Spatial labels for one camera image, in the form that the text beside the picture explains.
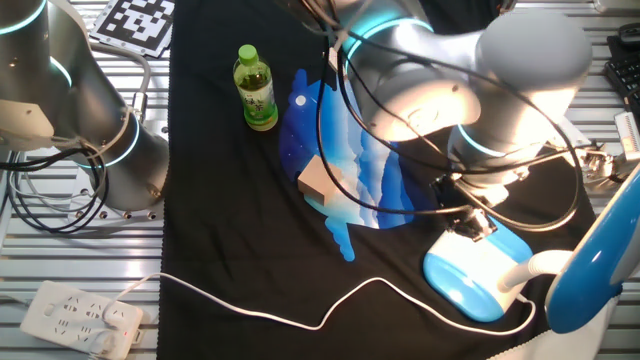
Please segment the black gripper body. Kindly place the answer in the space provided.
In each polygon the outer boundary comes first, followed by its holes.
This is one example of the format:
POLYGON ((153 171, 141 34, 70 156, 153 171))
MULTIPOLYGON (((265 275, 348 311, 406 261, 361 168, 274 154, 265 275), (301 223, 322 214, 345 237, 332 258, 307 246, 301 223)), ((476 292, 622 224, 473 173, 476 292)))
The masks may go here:
POLYGON ((430 187, 441 209, 460 208, 460 211, 444 215, 448 223, 466 220, 474 210, 478 209, 478 206, 456 187, 456 182, 450 176, 443 175, 436 178, 430 187))

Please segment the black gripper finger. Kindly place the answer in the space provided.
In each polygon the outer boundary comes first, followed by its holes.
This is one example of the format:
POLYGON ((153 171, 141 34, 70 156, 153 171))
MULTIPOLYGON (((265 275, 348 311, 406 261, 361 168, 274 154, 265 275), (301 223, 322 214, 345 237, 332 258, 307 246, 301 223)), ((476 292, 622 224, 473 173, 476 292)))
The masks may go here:
POLYGON ((456 234, 473 241, 478 238, 478 225, 473 219, 456 219, 452 222, 450 229, 456 234))
POLYGON ((476 236, 488 236, 497 230, 497 226, 482 209, 473 210, 472 228, 476 236))

